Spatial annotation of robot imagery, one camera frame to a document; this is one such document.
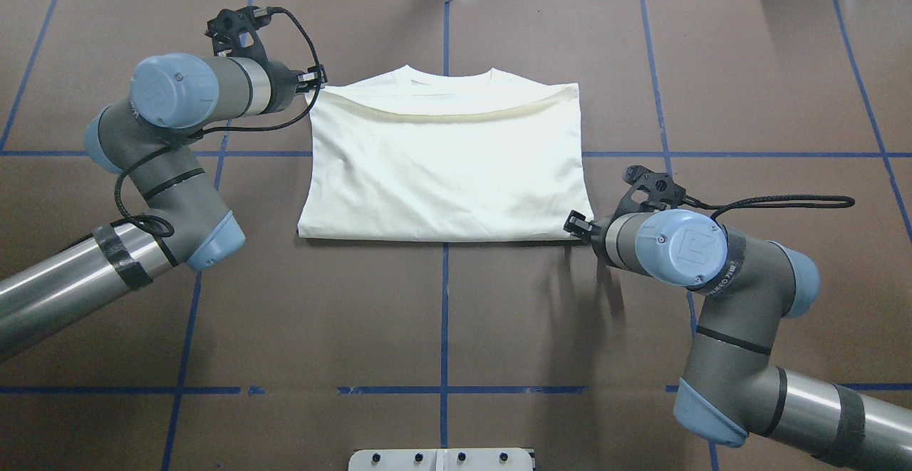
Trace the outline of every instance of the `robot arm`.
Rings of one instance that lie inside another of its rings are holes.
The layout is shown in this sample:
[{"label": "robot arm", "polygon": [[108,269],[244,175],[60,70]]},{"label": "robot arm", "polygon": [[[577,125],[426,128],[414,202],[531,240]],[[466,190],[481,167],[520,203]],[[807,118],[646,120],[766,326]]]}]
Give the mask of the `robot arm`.
[{"label": "robot arm", "polygon": [[[274,13],[288,14],[256,6],[222,10],[206,32],[215,56],[143,60],[130,95],[88,124],[89,156],[117,173],[118,185],[130,177],[150,210],[133,217],[116,194],[124,220],[102,225],[87,240],[0,282],[0,360],[174,266],[208,269],[244,244],[241,227],[187,145],[207,133],[202,127],[212,121],[276,113],[295,95],[318,92],[326,82],[318,61],[305,73],[267,58],[257,29]],[[244,36],[253,43],[244,46]]]},{"label": "robot arm", "polygon": [[[912,469],[912,412],[769,365],[779,320],[817,298],[814,262],[674,208],[685,192],[665,173],[630,167],[625,180],[633,187],[612,218],[590,223],[572,212],[564,229],[609,266],[706,298],[675,419],[721,445],[758,433],[837,467]],[[649,196],[642,204],[630,200],[637,189]],[[653,212],[665,207],[673,208]]]}]

